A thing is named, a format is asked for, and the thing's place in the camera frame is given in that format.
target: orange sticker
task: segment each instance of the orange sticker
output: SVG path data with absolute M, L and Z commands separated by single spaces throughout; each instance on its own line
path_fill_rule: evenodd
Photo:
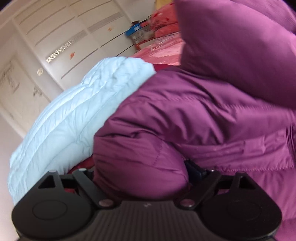
M 74 57 L 75 52 L 70 54 L 70 60 Z

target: round black pad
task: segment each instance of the round black pad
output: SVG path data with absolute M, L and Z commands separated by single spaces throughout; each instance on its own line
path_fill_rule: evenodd
M 249 241 L 273 235 L 281 223 L 281 211 L 267 194 L 240 190 L 205 202 L 201 218 L 206 227 L 220 237 Z
M 55 188 L 27 193 L 12 212 L 16 230 L 34 240 L 59 240 L 73 235 L 91 217 L 92 208 L 86 200 Z

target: white wardrobe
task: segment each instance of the white wardrobe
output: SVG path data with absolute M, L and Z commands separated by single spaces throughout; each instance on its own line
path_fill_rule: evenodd
M 153 2 L 13 0 L 0 12 L 0 114 L 24 136 L 97 62 L 136 52 L 124 33 Z

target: wardrobe door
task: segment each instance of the wardrobe door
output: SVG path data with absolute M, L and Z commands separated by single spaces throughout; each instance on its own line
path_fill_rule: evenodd
M 0 103 L 28 131 L 49 101 L 13 58 L 0 71 Z

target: jacket sleeve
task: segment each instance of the jacket sleeve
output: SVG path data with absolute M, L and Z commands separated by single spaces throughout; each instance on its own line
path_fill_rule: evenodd
M 295 121 L 292 111 L 213 83 L 168 70 L 149 79 L 96 133 L 94 181 L 117 197 L 177 197 L 188 187 L 186 146 L 251 139 Z

